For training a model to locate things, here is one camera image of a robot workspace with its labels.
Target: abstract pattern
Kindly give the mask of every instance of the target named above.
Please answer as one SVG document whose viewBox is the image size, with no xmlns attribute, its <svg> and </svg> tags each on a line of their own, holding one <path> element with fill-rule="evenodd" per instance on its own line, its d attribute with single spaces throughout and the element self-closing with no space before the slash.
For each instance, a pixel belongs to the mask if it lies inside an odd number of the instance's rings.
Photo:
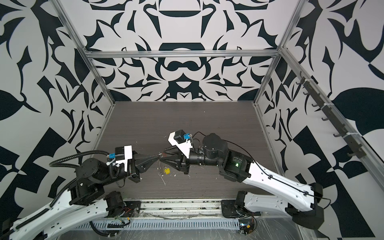
<svg viewBox="0 0 384 240">
<path fill-rule="evenodd" d="M 271 57 L 94 59 L 116 101 L 253 100 Z"/>
<path fill-rule="evenodd" d="M 287 47 L 384 158 L 383 1 L 310 0 Z"/>
<path fill-rule="evenodd" d="M 378 221 L 384 193 L 281 59 L 258 106 L 285 176 L 320 183 L 331 205 L 324 210 L 320 239 L 372 239 L 384 234 Z M 325 207 L 328 200 L 321 200 Z"/>
<path fill-rule="evenodd" d="M 75 177 L 48 164 L 92 149 L 110 104 L 47 0 L 1 1 L 0 60 L 2 223 Z"/>
<path fill-rule="evenodd" d="M 63 0 L 92 51 L 277 48 L 298 0 Z"/>
</svg>

